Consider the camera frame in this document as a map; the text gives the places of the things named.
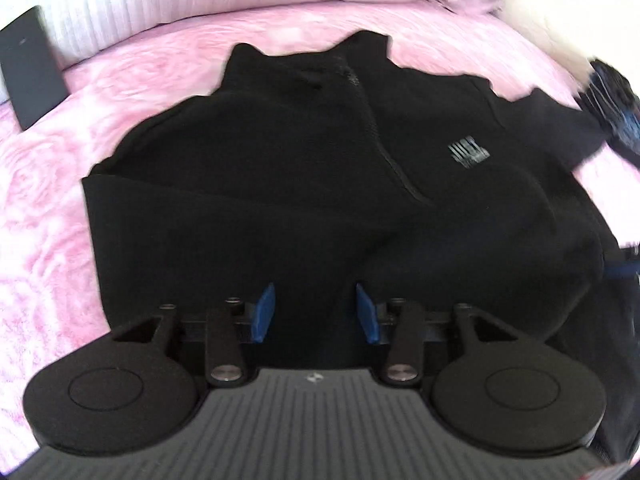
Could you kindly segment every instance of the smartphone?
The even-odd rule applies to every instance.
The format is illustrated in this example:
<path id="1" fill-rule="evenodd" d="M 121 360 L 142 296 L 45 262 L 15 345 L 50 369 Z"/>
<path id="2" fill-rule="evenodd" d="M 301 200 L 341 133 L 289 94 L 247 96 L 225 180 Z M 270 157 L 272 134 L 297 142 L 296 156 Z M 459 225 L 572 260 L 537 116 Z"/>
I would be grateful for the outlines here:
<path id="1" fill-rule="evenodd" d="M 40 7 L 31 7 L 0 30 L 0 71 L 23 131 L 69 96 L 40 23 Z"/>

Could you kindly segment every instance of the printed logo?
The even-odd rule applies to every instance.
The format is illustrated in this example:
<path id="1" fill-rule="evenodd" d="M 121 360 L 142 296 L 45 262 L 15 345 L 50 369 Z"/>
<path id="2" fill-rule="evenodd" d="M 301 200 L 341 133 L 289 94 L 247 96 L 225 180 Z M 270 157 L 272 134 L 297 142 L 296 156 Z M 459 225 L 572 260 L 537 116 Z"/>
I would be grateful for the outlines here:
<path id="1" fill-rule="evenodd" d="M 473 137 L 465 137 L 449 145 L 451 156 L 465 168 L 471 168 L 489 158 L 489 152 L 478 146 Z"/>
<path id="2" fill-rule="evenodd" d="M 324 375 L 319 374 L 318 372 L 310 373 L 306 376 L 306 380 L 313 384 L 318 384 L 322 380 L 324 380 Z"/>

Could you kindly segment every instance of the metal screw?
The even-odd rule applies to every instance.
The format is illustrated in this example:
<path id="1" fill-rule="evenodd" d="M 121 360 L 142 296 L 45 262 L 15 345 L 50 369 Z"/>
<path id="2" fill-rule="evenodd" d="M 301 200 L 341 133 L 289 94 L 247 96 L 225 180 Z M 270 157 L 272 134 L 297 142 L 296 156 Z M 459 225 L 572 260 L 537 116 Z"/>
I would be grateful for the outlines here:
<path id="1" fill-rule="evenodd" d="M 391 365 L 386 369 L 386 376 L 393 381 L 410 381 L 418 376 L 418 372 L 411 365 Z"/>
<path id="2" fill-rule="evenodd" d="M 211 371 L 211 377 L 217 381 L 223 381 L 225 383 L 237 381 L 242 377 L 242 370 L 236 365 L 220 365 L 213 368 Z"/>

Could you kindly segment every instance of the black sweatshirt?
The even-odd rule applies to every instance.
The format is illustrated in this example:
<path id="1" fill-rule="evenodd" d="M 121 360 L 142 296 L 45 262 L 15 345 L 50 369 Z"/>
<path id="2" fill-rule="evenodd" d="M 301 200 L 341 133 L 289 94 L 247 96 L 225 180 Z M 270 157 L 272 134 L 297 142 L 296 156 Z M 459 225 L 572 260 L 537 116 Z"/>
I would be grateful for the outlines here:
<path id="1" fill-rule="evenodd" d="M 557 333 L 618 250 L 571 174 L 606 133 L 540 90 L 508 102 L 387 48 L 372 32 L 285 57 L 239 44 L 212 95 L 131 130 L 83 181 L 110 324 L 273 282 L 260 364 L 365 365 L 361 282 Z"/>

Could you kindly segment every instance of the bed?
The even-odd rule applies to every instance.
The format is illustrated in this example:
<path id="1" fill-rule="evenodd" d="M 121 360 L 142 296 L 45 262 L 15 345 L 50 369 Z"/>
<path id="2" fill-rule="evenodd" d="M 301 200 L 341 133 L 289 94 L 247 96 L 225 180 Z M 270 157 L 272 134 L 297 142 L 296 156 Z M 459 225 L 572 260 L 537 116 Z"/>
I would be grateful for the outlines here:
<path id="1" fill-rule="evenodd" d="M 217 85 L 239 41 L 270 55 L 331 46 L 366 28 L 392 37 L 399 66 L 474 73 L 515 99 L 539 87 L 576 107 L 576 80 L 490 15 L 424 0 L 325 2 L 181 20 L 142 32 L 65 72 L 71 96 L 26 132 L 0 105 L 0 471 L 36 442 L 21 396 L 29 378 L 108 331 L 79 179 L 141 120 Z M 621 245 L 640 241 L 640 172 L 603 147 L 576 177 Z"/>

